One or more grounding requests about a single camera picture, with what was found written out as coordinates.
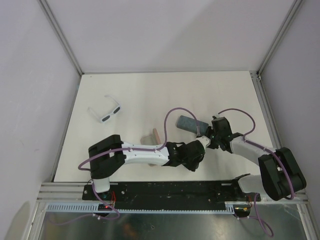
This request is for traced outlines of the blue glasses case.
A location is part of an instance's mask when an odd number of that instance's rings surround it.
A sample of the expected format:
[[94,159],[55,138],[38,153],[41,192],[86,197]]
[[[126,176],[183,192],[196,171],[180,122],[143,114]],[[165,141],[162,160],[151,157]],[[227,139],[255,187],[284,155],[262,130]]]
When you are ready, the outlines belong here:
[[178,129],[194,133],[196,135],[204,135],[208,128],[208,124],[203,121],[195,121],[193,118],[180,115],[177,122],[176,127]]

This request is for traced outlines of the pink glasses case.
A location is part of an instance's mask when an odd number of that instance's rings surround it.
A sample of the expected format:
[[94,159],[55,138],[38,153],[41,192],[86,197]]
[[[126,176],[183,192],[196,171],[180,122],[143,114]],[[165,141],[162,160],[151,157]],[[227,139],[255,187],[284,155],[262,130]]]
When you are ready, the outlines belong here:
[[[162,143],[161,143],[161,139],[160,139],[160,136],[159,136],[157,129],[153,128],[151,131],[151,134],[143,136],[140,139],[140,144],[141,145],[148,145],[148,146],[161,145]],[[153,158],[146,160],[146,162],[151,167],[160,166],[160,162],[158,160],[153,159]]]

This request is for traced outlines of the white frame sunglasses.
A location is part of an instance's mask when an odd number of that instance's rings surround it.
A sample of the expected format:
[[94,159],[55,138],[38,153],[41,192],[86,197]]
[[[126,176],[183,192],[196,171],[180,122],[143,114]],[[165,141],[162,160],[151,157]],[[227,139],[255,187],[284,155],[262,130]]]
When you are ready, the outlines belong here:
[[109,122],[122,109],[122,105],[112,96],[95,97],[87,108],[87,113],[101,124]]

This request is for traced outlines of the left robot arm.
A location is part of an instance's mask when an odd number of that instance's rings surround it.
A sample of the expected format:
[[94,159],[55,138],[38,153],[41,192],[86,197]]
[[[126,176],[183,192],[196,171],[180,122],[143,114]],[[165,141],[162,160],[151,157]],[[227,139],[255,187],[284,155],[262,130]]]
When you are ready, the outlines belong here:
[[211,143],[206,136],[185,143],[167,142],[163,145],[134,145],[111,135],[88,149],[93,194],[100,200],[110,196],[110,177],[123,165],[151,164],[165,167],[184,166],[194,172]]

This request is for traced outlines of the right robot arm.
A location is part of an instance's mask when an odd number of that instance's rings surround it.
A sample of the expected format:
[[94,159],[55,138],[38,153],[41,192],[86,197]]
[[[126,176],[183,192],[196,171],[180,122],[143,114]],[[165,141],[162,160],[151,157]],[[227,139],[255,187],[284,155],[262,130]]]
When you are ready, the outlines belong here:
[[246,139],[239,132],[232,132],[225,117],[214,116],[212,126],[205,136],[210,149],[221,149],[246,158],[259,167],[264,192],[274,201],[291,199],[307,186],[307,181],[292,153],[287,147],[268,148]]

